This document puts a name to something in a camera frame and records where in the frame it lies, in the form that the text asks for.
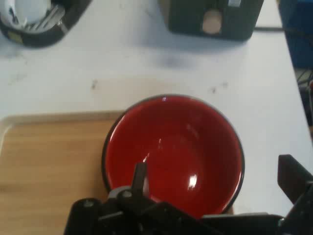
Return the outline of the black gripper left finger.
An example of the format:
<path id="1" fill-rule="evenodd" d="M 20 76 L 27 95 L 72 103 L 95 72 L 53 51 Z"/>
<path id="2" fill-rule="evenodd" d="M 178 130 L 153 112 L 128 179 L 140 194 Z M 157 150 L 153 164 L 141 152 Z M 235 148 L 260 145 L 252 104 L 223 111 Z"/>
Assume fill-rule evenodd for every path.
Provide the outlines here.
<path id="1" fill-rule="evenodd" d="M 131 186 L 111 191 L 102 203 L 95 198 L 76 201 L 70 210 L 66 235 L 218 235 L 167 202 L 148 197 L 147 166 L 138 163 Z"/>

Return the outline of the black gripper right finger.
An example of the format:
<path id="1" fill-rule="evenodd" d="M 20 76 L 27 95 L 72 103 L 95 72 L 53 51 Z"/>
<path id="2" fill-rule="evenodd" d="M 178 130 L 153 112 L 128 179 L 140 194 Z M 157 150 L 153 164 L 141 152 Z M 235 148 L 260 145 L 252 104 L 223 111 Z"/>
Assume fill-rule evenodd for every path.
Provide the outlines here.
<path id="1" fill-rule="evenodd" d="M 278 222 L 282 235 L 311 235 L 313 233 L 313 175 L 292 155 L 278 157 L 277 182 L 293 207 Z"/>

